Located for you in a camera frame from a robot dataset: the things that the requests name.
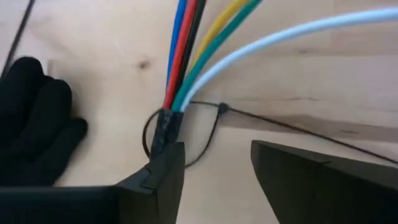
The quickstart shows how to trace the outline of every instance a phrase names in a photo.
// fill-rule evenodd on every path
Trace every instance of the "cable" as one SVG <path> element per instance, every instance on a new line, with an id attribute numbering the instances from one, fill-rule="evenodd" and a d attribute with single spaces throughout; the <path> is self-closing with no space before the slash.
<path id="1" fill-rule="evenodd" d="M 167 85 L 166 96 L 164 99 L 164 109 L 170 109 L 174 100 L 175 88 L 177 86 L 178 75 L 182 62 L 182 56 L 187 44 L 188 34 L 192 25 L 193 15 L 196 11 L 197 0 L 189 0 L 187 9 L 185 11 L 184 19 L 182 21 L 180 35 L 178 36 L 177 46 L 175 48 L 174 59 L 172 64 L 172 71 L 170 74 L 169 84 Z"/>
<path id="2" fill-rule="evenodd" d="M 245 18 L 247 18 L 250 13 L 258 6 L 262 0 L 251 0 L 247 5 L 245 5 L 242 10 L 235 16 L 235 18 L 225 27 L 223 31 L 216 37 L 215 40 L 207 47 L 205 52 L 200 56 L 199 60 L 193 66 L 192 71 L 189 73 L 188 77 L 185 79 L 178 91 L 177 96 L 174 99 L 172 109 L 178 111 L 182 104 L 185 95 L 193 85 L 196 77 L 199 75 L 203 67 L 209 61 L 210 57 L 216 52 L 216 50 L 223 44 L 223 42 L 239 27 Z"/>
<path id="3" fill-rule="evenodd" d="M 225 103 L 220 103 L 217 107 L 218 107 L 217 116 L 216 116 L 216 119 L 214 120 L 213 127 L 211 128 L 209 138 L 207 139 L 207 142 L 206 142 L 206 146 L 205 146 L 205 148 L 202 150 L 202 152 L 199 154 L 199 156 L 196 159 L 194 159 L 193 161 L 191 161 L 191 162 L 189 162 L 188 164 L 185 165 L 186 169 L 188 169 L 189 167 L 195 165 L 206 154 L 206 152 L 209 150 L 210 144 L 211 144 L 211 142 L 213 140 L 213 137 L 214 137 L 214 134 L 216 132 L 218 121 L 221 119 L 221 117 L 224 114 L 226 114 L 228 112 L 228 105 L 225 104 Z"/>
<path id="4" fill-rule="evenodd" d="M 315 31 L 343 26 L 354 26 L 370 22 L 393 21 L 397 19 L 398 7 L 373 11 L 355 12 L 342 16 L 331 17 L 328 19 L 322 19 L 319 21 L 309 22 L 263 37 L 251 44 L 246 45 L 245 47 L 240 48 L 239 50 L 236 50 L 224 59 L 217 62 L 203 76 L 201 76 L 193 86 L 193 81 L 196 78 L 196 76 L 194 75 L 196 74 L 192 74 L 192 77 L 187 77 L 186 81 L 181 86 L 181 89 L 175 98 L 175 101 L 173 103 L 173 110 L 185 111 L 189 104 L 189 101 L 192 99 L 195 93 L 200 90 L 206 83 L 208 83 L 212 78 L 216 77 L 220 73 L 220 71 L 224 70 L 235 61 L 259 49 Z"/>
<path id="5" fill-rule="evenodd" d="M 191 57 L 192 48 L 195 43 L 195 39 L 197 37 L 201 17 L 203 15 L 203 11 L 205 10 L 205 6 L 206 6 L 206 0 L 198 0 L 197 10 L 195 11 L 195 14 L 193 15 L 192 25 L 191 25 L 191 29 L 188 34 L 187 44 L 185 46 L 184 55 L 182 56 L 180 74 L 178 75 L 177 84 L 176 84 L 175 90 L 173 92 L 172 98 L 175 97 L 175 94 L 177 94 L 178 90 L 180 89 L 180 87 L 184 81 L 185 72 L 187 72 L 189 59 Z"/>
<path id="6" fill-rule="evenodd" d="M 156 115 L 160 113 L 161 110 L 162 109 L 158 109 L 157 111 L 155 111 L 155 113 L 151 114 L 151 116 L 148 118 L 147 122 L 144 125 L 144 129 L 142 130 L 142 146 L 144 147 L 145 154 L 147 155 L 148 158 L 150 157 L 150 152 L 147 145 L 148 127 L 150 122 L 156 117 Z"/>
<path id="7" fill-rule="evenodd" d="M 170 73 L 172 71 L 172 64 L 174 59 L 175 46 L 177 45 L 178 35 L 180 34 L 181 23 L 185 14 L 186 6 L 187 6 L 187 0 L 180 0 L 178 2 L 177 12 L 175 13 L 172 41 L 170 44 L 169 64 L 167 65 L 166 86 L 169 84 Z"/>
<path id="8" fill-rule="evenodd" d="M 10 69 L 12 60 L 14 59 L 15 52 L 17 51 L 19 42 L 21 41 L 21 37 L 25 31 L 25 27 L 26 27 L 27 21 L 29 20 L 29 17 L 32 12 L 34 4 L 35 4 L 35 0 L 30 0 L 26 7 L 24 17 L 21 20 L 21 24 L 19 25 L 17 34 L 15 35 L 14 41 L 12 42 L 10 51 L 8 51 L 7 59 L 4 62 L 4 66 L 3 66 L 1 77 L 0 77 L 1 79 L 6 77 L 6 74 L 7 74 L 8 70 Z"/>
<path id="9" fill-rule="evenodd" d="M 220 33 L 221 29 L 225 27 L 226 23 L 233 17 L 235 14 L 243 8 L 245 4 L 248 3 L 249 0 L 234 0 L 224 9 L 224 11 L 215 19 L 214 23 L 209 28 L 209 31 L 206 33 L 202 42 L 200 43 L 197 52 L 193 58 L 193 64 L 195 64 L 200 55 L 205 51 L 210 42 Z"/>
<path id="10" fill-rule="evenodd" d="M 214 125 L 213 125 L 213 127 L 211 129 L 211 133 L 209 135 L 209 138 L 207 140 L 207 143 L 206 143 L 206 146 L 205 146 L 204 150 L 202 150 L 202 152 L 200 153 L 200 155 L 196 159 L 194 159 L 193 161 L 189 162 L 185 166 L 186 168 L 195 165 L 203 157 L 203 155 L 205 155 L 205 153 L 207 152 L 207 150 L 208 150 L 208 148 L 210 146 L 210 143 L 211 143 L 211 141 L 213 139 L 213 136 L 215 134 L 215 130 L 216 130 L 216 126 L 218 124 L 218 121 L 220 120 L 221 116 L 226 114 L 228 111 L 232 111 L 232 112 L 235 112 L 235 113 L 238 113 L 238 114 L 241 114 L 243 116 L 250 117 L 250 118 L 260 119 L 261 121 L 265 121 L 265 122 L 268 122 L 268 123 L 271 123 L 271 124 L 274 124 L 274 125 L 277 125 L 277 126 L 281 126 L 281 127 L 287 128 L 287 129 L 291 129 L 293 131 L 298 131 L 298 132 L 305 133 L 305 134 L 308 134 L 308 135 L 311 135 L 311 136 L 314 136 L 314 137 L 317 137 L 317 138 L 320 138 L 320 139 L 324 139 L 326 141 L 330 141 L 332 143 L 347 147 L 349 149 L 354 149 L 355 151 L 359 151 L 359 152 L 362 152 L 362 153 L 365 153 L 365 154 L 369 154 L 369 155 L 374 156 L 376 158 L 383 159 L 385 161 L 389 161 L 389 162 L 392 162 L 392 163 L 398 165 L 398 161 L 390 159 L 390 158 L 388 158 L 386 156 L 382 156 L 382 155 L 376 154 L 376 153 L 371 152 L 371 151 L 369 151 L 367 149 L 363 149 L 363 148 L 360 148 L 358 146 L 354 146 L 354 145 L 351 145 L 351 144 L 348 144 L 348 143 L 345 143 L 345 142 L 342 142 L 342 141 L 339 141 L 339 140 L 336 140 L 336 139 L 333 139 L 333 138 L 329 138 L 328 136 L 324 136 L 322 134 L 318 134 L 318 133 L 315 133 L 313 131 L 309 131 L 309 130 L 306 130 L 306 129 L 303 129 L 303 128 L 298 128 L 296 126 L 292 126 L 290 124 L 283 123 L 283 122 L 277 121 L 275 119 L 267 118 L 265 116 L 260 116 L 260 115 L 256 115 L 256 114 L 252 114 L 252 113 L 249 113 L 249 112 L 246 112 L 246 111 L 243 111 L 243 110 L 238 110 L 238 109 L 235 109 L 233 107 L 230 107 L 226 103 L 217 104 L 217 103 L 209 103 L 209 102 L 203 102 L 203 101 L 191 101 L 190 103 L 191 104 L 197 104 L 197 105 L 207 105 L 207 106 L 216 107 L 216 108 L 218 108 L 218 112 L 217 112 L 217 117 L 216 117 Z M 144 126 L 144 130 L 142 132 L 142 146 L 143 146 L 145 154 L 147 155 L 148 158 L 150 156 L 150 152 L 148 150 L 148 146 L 147 146 L 147 143 L 146 143 L 146 132 L 147 132 L 147 128 L 148 128 L 150 122 L 155 118 L 155 115 L 157 115 L 159 113 L 159 111 L 160 111 L 160 109 L 157 110 L 154 114 L 152 114 L 150 116 L 150 118 L 147 120 L 147 122 L 146 122 L 146 124 Z"/>

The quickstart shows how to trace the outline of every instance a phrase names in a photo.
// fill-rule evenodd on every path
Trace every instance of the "gloved hand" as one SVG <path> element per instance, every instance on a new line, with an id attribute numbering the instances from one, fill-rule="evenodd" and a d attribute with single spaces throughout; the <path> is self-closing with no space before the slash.
<path id="1" fill-rule="evenodd" d="M 40 62 L 17 60 L 0 80 L 0 186 L 47 186 L 62 175 L 85 137 L 71 118 L 72 92 L 45 76 Z"/>

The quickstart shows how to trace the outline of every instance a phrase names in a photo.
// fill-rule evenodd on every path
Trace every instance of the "light blue wire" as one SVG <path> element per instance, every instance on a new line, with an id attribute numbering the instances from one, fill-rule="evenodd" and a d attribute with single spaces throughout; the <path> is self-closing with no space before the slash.
<path id="1" fill-rule="evenodd" d="M 319 21 L 313 21 L 299 26 L 292 27 L 287 30 L 276 32 L 275 34 L 263 37 L 251 44 L 248 44 L 239 50 L 234 51 L 225 58 L 218 61 L 213 65 L 206 73 L 204 73 L 198 81 L 191 87 L 190 91 L 185 95 L 184 100 L 181 104 L 174 102 L 173 107 L 176 110 L 184 112 L 187 108 L 190 100 L 206 83 L 216 77 L 226 67 L 236 62 L 237 60 L 249 55 L 257 50 L 266 48 L 279 42 L 293 39 L 304 34 L 310 34 L 312 32 L 318 32 L 325 29 L 354 26 L 359 24 L 367 24 L 371 22 L 384 22 L 384 21 L 397 21 L 398 20 L 398 7 L 392 7 L 387 9 L 354 12 L 341 16 L 330 17 Z"/>

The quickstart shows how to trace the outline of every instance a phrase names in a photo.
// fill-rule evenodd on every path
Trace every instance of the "wooden table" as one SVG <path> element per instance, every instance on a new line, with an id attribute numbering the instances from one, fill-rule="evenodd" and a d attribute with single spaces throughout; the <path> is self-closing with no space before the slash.
<path id="1" fill-rule="evenodd" d="M 208 1 L 199 36 L 229 1 Z M 27 0 L 0 3 L 0 61 Z M 217 51 L 217 60 L 263 35 L 394 0 L 269 0 Z M 73 88 L 90 124 L 59 185 L 114 184 L 146 162 L 141 132 L 165 92 L 177 0 L 38 0 L 18 55 L 39 58 Z M 398 22 L 321 32 L 246 57 L 198 99 L 225 101 L 398 159 Z M 193 106 L 181 139 L 187 159 L 205 145 L 215 109 Z M 252 169 L 253 139 L 388 164 L 311 136 L 227 115 L 208 154 L 186 173 L 179 223 L 277 223 Z"/>

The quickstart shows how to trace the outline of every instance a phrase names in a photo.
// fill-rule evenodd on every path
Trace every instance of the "black cable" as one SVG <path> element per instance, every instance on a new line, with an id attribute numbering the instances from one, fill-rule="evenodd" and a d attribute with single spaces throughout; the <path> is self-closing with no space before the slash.
<path id="1" fill-rule="evenodd" d="M 197 34 L 198 34 L 198 29 L 199 29 L 199 26 L 200 26 L 200 22 L 201 22 L 201 17 L 203 15 L 203 11 L 205 10 L 205 6 L 206 6 L 206 0 L 198 0 L 197 1 L 197 9 L 195 11 L 195 14 L 193 15 L 192 25 L 191 25 L 191 29 L 189 30 L 187 44 L 185 45 L 184 54 L 182 56 L 182 61 L 181 61 L 181 66 L 180 66 L 180 73 L 178 75 L 177 85 L 175 87 L 174 95 L 177 94 L 177 92 L 181 88 L 181 85 L 182 85 L 182 83 L 184 81 L 185 73 L 187 72 L 187 68 L 188 68 L 190 57 L 191 57 L 193 45 L 195 43 L 195 39 L 196 39 Z"/>
<path id="2" fill-rule="evenodd" d="M 220 118 L 224 114 L 226 114 L 228 112 L 228 108 L 229 108 L 228 105 L 225 104 L 225 103 L 220 103 L 218 105 L 217 116 L 216 116 L 216 119 L 214 120 L 214 124 L 213 124 L 213 127 L 211 129 L 209 138 L 207 139 L 206 146 L 205 146 L 204 150 L 202 150 L 202 152 L 199 154 L 199 156 L 196 159 L 194 159 L 193 161 L 191 161 L 191 162 L 189 162 L 188 164 L 185 165 L 186 169 L 188 169 L 189 167 L 195 165 L 205 155 L 205 153 L 207 152 L 207 150 L 210 147 L 211 141 L 213 140 L 214 133 L 216 132 L 218 121 L 220 120 Z"/>
<path id="3" fill-rule="evenodd" d="M 155 113 L 153 113 L 149 119 L 147 120 L 147 122 L 144 125 L 144 129 L 142 130 L 142 146 L 144 147 L 144 151 L 145 154 L 147 155 L 148 159 L 150 158 L 150 152 L 149 152 L 149 148 L 147 145 L 147 132 L 148 132 L 148 127 L 150 122 L 155 118 L 156 115 L 158 115 L 160 113 L 162 109 L 158 109 L 157 111 L 155 111 Z"/>
<path id="4" fill-rule="evenodd" d="M 25 27 L 26 27 L 27 21 L 29 20 L 30 13 L 32 12 L 34 4 L 35 4 L 35 0 L 30 0 L 26 7 L 24 17 L 22 18 L 21 24 L 18 27 L 18 31 L 17 31 L 17 34 L 15 35 L 14 41 L 12 42 L 10 51 L 8 51 L 7 59 L 4 62 L 4 67 L 2 69 L 2 73 L 1 73 L 1 77 L 0 77 L 1 79 L 3 79 L 6 76 L 8 70 L 10 69 L 12 60 L 14 59 L 15 52 L 17 51 L 19 42 L 20 42 L 21 37 L 25 31 Z"/>
<path id="5" fill-rule="evenodd" d="M 241 115 L 245 115 L 245 116 L 251 117 L 251 118 L 256 118 L 256 119 L 260 119 L 260 120 L 263 120 L 263 121 L 267 121 L 268 123 L 279 125 L 279 126 L 284 127 L 284 128 L 289 128 L 289 129 L 294 130 L 294 131 L 299 131 L 299 132 L 302 132 L 302 133 L 305 133 L 305 134 L 309 134 L 309 135 L 318 137 L 320 139 L 324 139 L 324 140 L 327 140 L 327 141 L 330 141 L 330 142 L 333 142 L 333 143 L 348 147 L 350 149 L 354 149 L 356 151 L 363 152 L 365 154 L 369 154 L 369 155 L 377 157 L 379 159 L 384 159 L 386 161 L 389 161 L 389 162 L 392 162 L 392 163 L 398 165 L 398 161 L 390 159 L 390 158 L 388 158 L 386 156 L 382 156 L 380 154 L 376 154 L 374 152 L 371 152 L 371 151 L 369 151 L 367 149 L 363 149 L 363 148 L 360 148 L 358 146 L 354 146 L 354 145 L 351 145 L 351 144 L 348 144 L 348 143 L 345 143 L 345 142 L 342 142 L 342 141 L 339 141 L 339 140 L 336 140 L 336 139 L 333 139 L 333 138 L 329 138 L 328 136 L 324 136 L 322 134 L 314 133 L 312 131 L 309 131 L 309 130 L 306 130 L 306 129 L 302 129 L 302 128 L 298 128 L 296 126 L 292 126 L 290 124 L 286 124 L 286 123 L 283 123 L 283 122 L 280 122 L 280 121 L 277 121 L 277 120 L 274 120 L 274 119 L 266 118 L 266 117 L 259 116 L 259 115 L 256 115 L 256 114 L 251 114 L 251 113 L 248 113 L 246 111 L 241 111 L 241 110 L 237 110 L 237 109 L 234 109 L 234 108 L 229 108 L 229 110 L 233 111 L 235 113 L 239 113 Z"/>
<path id="6" fill-rule="evenodd" d="M 235 113 L 244 115 L 244 116 L 248 116 L 248 117 L 250 117 L 250 118 L 256 118 L 256 119 L 260 119 L 260 120 L 262 120 L 262 121 L 267 121 L 267 122 L 269 122 L 269 123 L 271 123 L 271 124 L 275 124 L 275 125 L 278 125 L 278 126 L 282 126 L 282 127 L 284 127 L 284 128 L 288 128 L 288 129 L 291 129 L 291 130 L 294 130 L 294 131 L 299 131 L 299 132 L 301 132 L 301 133 L 309 134 L 309 135 L 311 135 L 311 136 L 315 136 L 315 137 L 318 137 L 318 138 L 320 138 L 320 139 L 324 139 L 324 140 L 333 142 L 333 143 L 335 143 L 335 144 L 339 144 L 339 145 L 348 147 L 348 148 L 350 148 L 350 149 L 354 149 L 355 151 L 363 152 L 363 153 L 365 153 L 365 154 L 369 154 L 369 155 L 371 155 L 371 156 L 377 157 L 377 158 L 379 158 L 379 159 L 384 159 L 384 160 L 386 160 L 386 161 L 389 161 L 389 162 L 392 162 L 392 163 L 398 165 L 398 161 L 393 160 L 393 159 L 390 159 L 390 158 L 388 158 L 388 157 L 386 157 L 386 156 L 382 156 L 382 155 L 380 155 L 380 154 L 376 154 L 376 153 L 371 152 L 371 151 L 369 151 L 369 150 L 367 150 L 367 149 L 363 149 L 363 148 L 360 148 L 360 147 L 358 147 L 358 146 L 354 146 L 354 145 L 351 145 L 351 144 L 348 144 L 348 143 L 345 143 L 345 142 L 342 142 L 342 141 L 339 141 L 339 140 L 336 140 L 336 139 L 333 139 L 333 138 L 329 138 L 328 136 L 324 136 L 324 135 L 322 135 L 322 134 L 314 133 L 314 132 L 312 132 L 312 131 L 309 131 L 309 130 L 306 130 L 306 129 L 303 129 L 303 128 L 298 128 L 298 127 L 296 127 L 296 126 L 292 126 L 292 125 L 290 125 L 290 124 L 286 124 L 286 123 L 283 123 L 283 122 L 280 122 L 280 121 L 277 121 L 277 120 L 274 120 L 274 119 L 271 119 L 271 118 L 266 118 L 266 117 L 264 117 L 264 116 L 252 114 L 252 113 L 249 113 L 249 112 L 246 112 L 246 111 L 243 111 L 243 110 L 238 110 L 238 109 L 235 109 L 235 108 L 230 107 L 230 106 L 227 105 L 226 103 L 217 104 L 217 103 L 210 103 L 210 102 L 203 102 L 203 101 L 191 101 L 190 103 L 192 103 L 192 104 L 198 104 L 198 105 L 207 105 L 207 106 L 217 107 L 217 108 L 218 108 L 218 112 L 217 112 L 217 117 L 216 117 L 216 119 L 215 119 L 213 128 L 212 128 L 212 130 L 211 130 L 210 136 L 209 136 L 209 138 L 208 138 L 208 141 L 207 141 L 207 143 L 206 143 L 206 146 L 205 146 L 204 150 L 202 150 L 202 152 L 200 153 L 200 155 L 199 155 L 194 161 L 192 161 L 192 162 L 190 162 L 189 164 L 187 164 L 187 165 L 185 166 L 186 168 L 193 166 L 194 164 L 196 164 L 196 163 L 203 157 L 203 155 L 205 154 L 205 152 L 208 150 L 208 148 L 209 148 L 209 146 L 210 146 L 211 140 L 213 139 L 213 136 L 214 136 L 214 133 L 215 133 L 215 129 L 216 129 L 216 126 L 217 126 L 217 124 L 218 124 L 218 121 L 219 121 L 221 115 L 226 114 L 228 111 L 232 111 L 232 112 L 235 112 Z M 149 126 L 149 123 L 152 121 L 152 119 L 155 117 L 155 115 L 156 115 L 159 111 L 160 111 L 160 110 L 156 111 L 156 113 L 154 113 L 154 114 L 148 119 L 146 125 L 144 126 L 144 132 L 143 132 L 143 134 L 142 134 L 142 145 L 144 146 L 144 150 L 145 150 L 145 152 L 146 152 L 146 154 L 147 154 L 148 157 L 149 157 L 149 155 L 150 155 L 150 152 L 149 152 L 148 147 L 147 147 L 147 144 L 146 144 L 146 131 L 147 131 L 147 127 Z"/>

